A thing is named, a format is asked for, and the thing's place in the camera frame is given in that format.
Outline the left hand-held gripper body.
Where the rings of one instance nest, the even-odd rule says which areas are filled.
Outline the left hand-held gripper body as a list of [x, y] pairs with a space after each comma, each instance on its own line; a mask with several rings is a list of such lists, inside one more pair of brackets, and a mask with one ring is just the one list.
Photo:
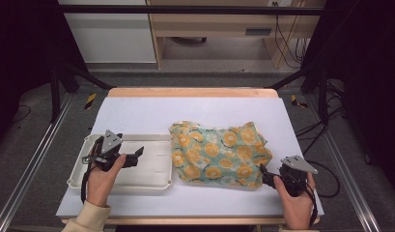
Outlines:
[[107, 130], [105, 135], [99, 137], [89, 154], [82, 158], [84, 164], [94, 163], [102, 171], [109, 171], [116, 159], [120, 156], [119, 151], [122, 145], [122, 134], [115, 134]]

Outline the orange slice print cloth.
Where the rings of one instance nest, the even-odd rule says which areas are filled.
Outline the orange slice print cloth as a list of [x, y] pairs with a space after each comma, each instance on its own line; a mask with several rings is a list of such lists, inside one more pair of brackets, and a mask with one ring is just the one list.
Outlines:
[[254, 123], [205, 128], [180, 121], [169, 132], [172, 162], [183, 182], [237, 189], [263, 184], [260, 167], [272, 160], [272, 153]]

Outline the person's left hand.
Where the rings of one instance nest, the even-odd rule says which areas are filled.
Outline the person's left hand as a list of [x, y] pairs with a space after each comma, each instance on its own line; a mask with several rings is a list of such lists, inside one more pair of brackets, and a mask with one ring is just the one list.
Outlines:
[[98, 166], [91, 166], [91, 173], [87, 184], [87, 201], [98, 207], [107, 205], [107, 198], [110, 194], [119, 171], [126, 162], [126, 155], [120, 155], [111, 169], [102, 171]]

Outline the aluminium floor rail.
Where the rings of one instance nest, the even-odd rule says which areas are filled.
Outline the aluminium floor rail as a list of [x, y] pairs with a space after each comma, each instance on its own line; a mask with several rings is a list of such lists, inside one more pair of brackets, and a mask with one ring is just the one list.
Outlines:
[[34, 151], [33, 156], [29, 159], [27, 165], [22, 171], [16, 186], [14, 187], [11, 195], [6, 201], [5, 206], [0, 211], [0, 232], [6, 232], [14, 218], [20, 203], [22, 202], [28, 188], [31, 186], [33, 179], [58, 131], [62, 122], [67, 114], [71, 102], [73, 100], [72, 94], [65, 94], [65, 98], [61, 104], [59, 115], [56, 116], [52, 122], [48, 124], [45, 133], [40, 140], [39, 145]]
[[312, 133], [314, 140], [303, 148], [305, 157], [320, 170], [317, 189], [324, 207], [322, 222], [331, 223], [335, 231], [381, 232], [357, 179], [364, 167], [363, 154], [342, 104], [333, 97], [328, 100], [328, 124], [324, 125], [316, 98], [306, 100], [318, 126]]

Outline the black horizontal frame bar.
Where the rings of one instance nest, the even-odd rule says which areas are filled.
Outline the black horizontal frame bar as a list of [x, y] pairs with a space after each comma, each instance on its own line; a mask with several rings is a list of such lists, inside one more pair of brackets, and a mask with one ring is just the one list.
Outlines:
[[59, 5], [70, 14], [323, 15], [324, 8], [232, 6]]

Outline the white cabinet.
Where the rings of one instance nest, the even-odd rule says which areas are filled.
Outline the white cabinet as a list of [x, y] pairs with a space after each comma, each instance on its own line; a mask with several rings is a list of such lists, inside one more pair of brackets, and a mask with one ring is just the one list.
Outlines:
[[147, 14], [65, 14], [88, 64], [155, 63]]

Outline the white plastic tray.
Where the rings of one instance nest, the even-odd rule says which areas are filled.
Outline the white plastic tray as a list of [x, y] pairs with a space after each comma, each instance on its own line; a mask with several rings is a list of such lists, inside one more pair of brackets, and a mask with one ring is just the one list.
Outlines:
[[172, 185], [171, 142], [167, 134], [125, 134], [119, 153], [134, 154], [143, 147], [136, 166], [123, 168], [113, 194], [159, 195]]

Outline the yellow black floor tape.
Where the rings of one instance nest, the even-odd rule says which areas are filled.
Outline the yellow black floor tape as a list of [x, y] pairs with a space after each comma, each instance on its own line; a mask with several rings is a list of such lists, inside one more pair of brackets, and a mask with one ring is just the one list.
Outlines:
[[295, 95], [291, 95], [291, 103], [292, 103], [293, 106], [298, 106], [298, 107], [301, 107], [301, 108], [308, 108], [308, 104], [307, 103], [298, 102]]
[[91, 108], [96, 96], [97, 96], [96, 93], [92, 93], [92, 94], [89, 95], [89, 97], [88, 97], [88, 99], [86, 101], [86, 104], [84, 106], [84, 109], [90, 109]]

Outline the person's right hand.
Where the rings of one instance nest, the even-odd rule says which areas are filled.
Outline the person's right hand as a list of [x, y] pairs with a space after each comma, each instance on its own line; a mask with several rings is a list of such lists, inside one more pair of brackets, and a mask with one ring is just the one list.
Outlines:
[[290, 229], [310, 229], [310, 218], [313, 210], [311, 197], [304, 192], [301, 196], [292, 197], [278, 176], [273, 177], [276, 190], [283, 206], [285, 227]]

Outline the black metal stand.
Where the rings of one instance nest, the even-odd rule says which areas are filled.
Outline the black metal stand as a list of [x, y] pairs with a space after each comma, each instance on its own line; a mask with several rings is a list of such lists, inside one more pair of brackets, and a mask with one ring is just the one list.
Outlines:
[[79, 85], [74, 78], [76, 75], [83, 77], [85, 80], [95, 84], [103, 90], [111, 90], [113, 88], [112, 85], [95, 78], [88, 72], [79, 69], [77, 66], [71, 63], [63, 62], [56, 64], [50, 72], [52, 100], [51, 123], [55, 122], [61, 114], [59, 83], [63, 84], [68, 93], [76, 93], [79, 89]]
[[269, 89], [278, 90], [283, 86], [297, 80], [298, 78], [304, 76], [300, 90], [303, 94], [312, 93], [316, 87], [319, 87], [319, 97], [318, 97], [318, 116], [322, 120], [324, 125], [328, 124], [328, 112], [327, 112], [327, 72], [322, 65], [317, 62], [312, 62], [311, 64], [300, 68], [297, 72], [290, 74], [288, 77], [276, 82], [269, 86]]

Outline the wooden table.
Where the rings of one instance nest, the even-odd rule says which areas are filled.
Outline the wooden table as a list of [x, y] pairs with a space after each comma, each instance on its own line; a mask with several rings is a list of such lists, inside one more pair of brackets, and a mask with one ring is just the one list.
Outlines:
[[[274, 159], [297, 155], [300, 148], [284, 103], [272, 89], [114, 88], [103, 101], [92, 132], [165, 134], [176, 121], [227, 127], [253, 121]], [[255, 191], [193, 187], [173, 181], [162, 195], [109, 198], [113, 225], [281, 224], [282, 206], [273, 188]]]

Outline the wooden desk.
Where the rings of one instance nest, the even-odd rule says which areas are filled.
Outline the wooden desk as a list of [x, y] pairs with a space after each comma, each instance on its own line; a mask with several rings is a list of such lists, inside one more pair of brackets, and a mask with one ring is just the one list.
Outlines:
[[[326, 0], [146, 0], [149, 6], [324, 7]], [[265, 42], [272, 65], [278, 69], [295, 39], [312, 37], [316, 15], [262, 14], [151, 14], [157, 38], [259, 37]]]

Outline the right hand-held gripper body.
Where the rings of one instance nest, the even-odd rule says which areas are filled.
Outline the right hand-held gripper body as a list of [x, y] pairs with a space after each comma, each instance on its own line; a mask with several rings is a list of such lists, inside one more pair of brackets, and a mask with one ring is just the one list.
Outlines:
[[318, 170], [302, 156], [285, 157], [279, 168], [280, 178], [292, 197], [300, 196], [307, 185], [307, 174], [317, 174]]

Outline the white table mat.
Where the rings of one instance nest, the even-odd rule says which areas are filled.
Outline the white table mat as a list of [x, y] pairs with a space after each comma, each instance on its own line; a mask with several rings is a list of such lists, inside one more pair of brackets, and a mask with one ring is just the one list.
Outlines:
[[108, 198], [112, 224], [238, 224], [246, 218], [275, 223], [282, 218], [277, 191], [268, 186], [244, 190], [202, 187], [180, 180], [168, 159], [169, 127], [190, 120], [224, 128], [253, 122], [267, 141], [273, 158], [268, 170], [300, 152], [285, 104], [279, 98], [106, 98], [90, 138], [106, 131], [120, 132], [128, 151], [142, 146], [137, 166], [118, 174]]

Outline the black curtain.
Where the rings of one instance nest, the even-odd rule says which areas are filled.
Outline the black curtain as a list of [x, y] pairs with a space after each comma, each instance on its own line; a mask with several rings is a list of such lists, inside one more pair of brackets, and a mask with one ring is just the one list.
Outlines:
[[326, 0], [303, 61], [345, 85], [344, 106], [362, 146], [395, 189], [395, 0]]
[[44, 37], [67, 61], [86, 69], [65, 15], [49, 8], [58, 4], [58, 0], [0, 0], [0, 141], [18, 111], [20, 97], [50, 81]]

